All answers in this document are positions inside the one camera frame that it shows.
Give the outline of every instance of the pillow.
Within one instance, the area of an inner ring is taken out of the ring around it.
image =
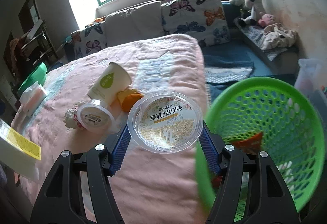
[[[188,34],[200,47],[230,40],[221,0],[174,0],[162,4],[161,13],[166,34]]]
[[[108,46],[164,36],[160,6],[161,2],[155,1],[108,15]]]
[[[77,30],[71,34],[71,37],[76,59],[97,53],[107,47],[104,22]]]

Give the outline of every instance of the round plastic lid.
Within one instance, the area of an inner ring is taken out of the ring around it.
[[[103,101],[92,100],[78,108],[77,119],[90,132],[104,133],[115,123],[114,117],[105,107]]]
[[[143,148],[174,153],[193,147],[202,133],[200,107],[174,92],[155,92],[140,99],[128,115],[128,130]]]

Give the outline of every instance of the blue gripper pad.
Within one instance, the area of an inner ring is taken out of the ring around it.
[[[126,154],[127,147],[130,143],[130,132],[127,126],[121,133],[118,142],[112,152],[112,163],[110,164],[110,172],[114,175],[116,171],[120,170],[123,159]]]
[[[208,132],[203,127],[202,129],[202,135],[199,137],[199,141],[203,150],[203,153],[205,155],[205,158],[207,160],[209,169],[214,172],[215,175],[219,174],[221,172],[221,169],[219,165],[217,164],[218,161],[218,152],[216,151],[214,145],[212,144],[212,141],[208,135]]]

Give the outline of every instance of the pink blanket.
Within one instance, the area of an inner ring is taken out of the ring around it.
[[[74,103],[90,100],[87,91],[110,61],[120,64],[130,74],[133,88],[143,93],[176,90],[195,100],[205,113],[203,56],[197,41],[187,35],[110,47],[50,72],[44,84],[48,96],[34,115],[26,117],[21,107],[12,122],[14,129],[41,146],[40,182],[21,178],[22,188],[33,204],[45,176],[63,150],[85,152],[105,139],[87,130],[68,129],[63,116]],[[158,74],[147,73],[154,68]],[[121,113],[117,101],[111,107],[117,118]],[[131,140],[121,170],[109,178],[125,223],[204,223],[206,216],[197,193],[194,155],[194,149],[154,154]],[[95,220],[87,183],[82,185],[88,218]]]

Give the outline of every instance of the silver screw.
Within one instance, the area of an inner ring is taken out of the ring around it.
[[[69,155],[69,151],[68,150],[64,150],[64,151],[62,151],[62,156],[63,157],[66,157],[66,156],[68,156]]]
[[[233,151],[235,148],[233,145],[226,145],[225,148],[228,150],[228,151]]]
[[[268,156],[268,153],[266,151],[261,151],[260,156],[266,158]]]
[[[102,144],[98,144],[98,145],[95,146],[95,149],[96,149],[97,151],[101,151],[101,150],[104,149],[104,145],[102,145]]]

